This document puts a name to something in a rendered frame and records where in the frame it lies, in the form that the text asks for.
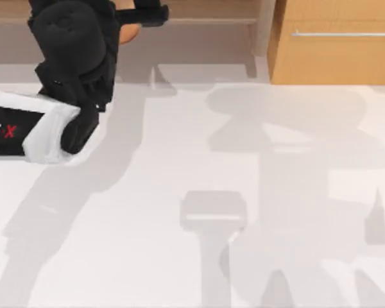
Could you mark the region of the brown round bread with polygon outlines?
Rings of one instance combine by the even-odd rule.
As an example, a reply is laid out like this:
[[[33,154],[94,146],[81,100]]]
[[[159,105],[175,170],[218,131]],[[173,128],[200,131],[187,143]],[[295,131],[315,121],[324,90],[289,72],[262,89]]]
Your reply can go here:
[[[131,42],[140,32],[139,24],[125,24],[121,26],[119,33],[119,44],[127,44]]]

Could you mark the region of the open wooden shelves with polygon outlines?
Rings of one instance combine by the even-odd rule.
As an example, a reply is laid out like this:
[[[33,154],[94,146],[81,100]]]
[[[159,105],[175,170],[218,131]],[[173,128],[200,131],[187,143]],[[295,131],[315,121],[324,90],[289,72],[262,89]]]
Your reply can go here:
[[[169,22],[142,28],[120,48],[121,67],[141,64],[244,64],[264,56],[276,0],[162,0]],[[42,59],[27,26],[28,0],[0,0],[0,65],[28,66]]]

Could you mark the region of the wooden cupboard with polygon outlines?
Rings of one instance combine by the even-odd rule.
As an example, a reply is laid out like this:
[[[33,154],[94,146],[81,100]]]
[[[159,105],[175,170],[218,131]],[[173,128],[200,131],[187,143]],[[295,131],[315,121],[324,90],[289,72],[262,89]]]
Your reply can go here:
[[[300,32],[385,33],[385,0],[277,0],[268,44],[275,85],[385,85],[385,37],[293,37]]]

